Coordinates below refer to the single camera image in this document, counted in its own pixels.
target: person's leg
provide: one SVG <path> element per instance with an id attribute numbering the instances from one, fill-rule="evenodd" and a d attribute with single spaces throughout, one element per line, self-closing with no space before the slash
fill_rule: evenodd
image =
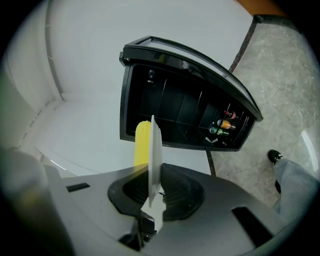
<path id="1" fill-rule="evenodd" d="M 291 222 L 308 210 L 318 192 L 319 182 L 300 165 L 284 159 L 279 152 L 277 157 L 268 156 L 274 163 L 273 170 L 281 187 L 281 198 L 274 208 L 287 222 Z"/>

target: beverage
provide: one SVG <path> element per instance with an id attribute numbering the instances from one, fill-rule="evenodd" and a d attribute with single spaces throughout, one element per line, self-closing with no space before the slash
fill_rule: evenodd
<path id="1" fill-rule="evenodd" d="M 231 123 L 229 122 L 229 121 L 227 121 L 227 120 L 219 120 L 218 122 L 218 126 L 220 126 L 221 128 L 223 128 L 223 129 L 230 129 L 230 130 L 234 130 L 234 129 L 236 129 L 236 127 L 235 126 L 233 126 L 233 125 L 231 125 Z"/>
<path id="2" fill-rule="evenodd" d="M 231 111 L 231 112 L 229 112 L 229 111 L 224 111 L 224 113 L 225 113 L 225 115 L 228 117 L 228 118 L 230 118 L 230 119 L 238 119 L 239 117 L 236 115 L 236 112 L 234 112 L 234 111 Z"/>
<path id="3" fill-rule="evenodd" d="M 211 134 L 215 134 L 215 133 L 216 133 L 216 134 L 219 135 L 219 136 L 225 136 L 225 137 L 229 136 L 229 132 L 224 131 L 224 130 L 222 130 L 221 128 L 218 129 L 218 128 L 216 128 L 216 127 L 211 127 L 211 128 L 209 129 L 209 132 L 210 132 Z"/>

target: refrigerated cabinet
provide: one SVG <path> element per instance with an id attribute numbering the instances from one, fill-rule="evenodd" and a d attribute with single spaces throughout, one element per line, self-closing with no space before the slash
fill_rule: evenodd
<path id="1" fill-rule="evenodd" d="M 154 115 L 167 147 L 238 151 L 263 116 L 247 88 L 213 59 L 183 44 L 147 36 L 128 43 L 120 139 Z"/>

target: tile floor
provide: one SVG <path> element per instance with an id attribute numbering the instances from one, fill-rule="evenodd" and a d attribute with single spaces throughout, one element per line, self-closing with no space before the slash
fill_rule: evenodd
<path id="1" fill-rule="evenodd" d="M 235 182 L 271 207 L 279 194 L 268 150 L 278 150 L 318 175 L 319 64 L 297 31 L 258 24 L 233 74 L 248 88 L 264 120 L 256 122 L 239 152 L 211 153 L 216 175 Z"/>

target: yellow object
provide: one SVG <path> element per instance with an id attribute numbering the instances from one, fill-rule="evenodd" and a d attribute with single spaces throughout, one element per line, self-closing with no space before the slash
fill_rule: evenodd
<path id="1" fill-rule="evenodd" d="M 151 122 L 142 121 L 135 129 L 134 166 L 149 163 Z"/>

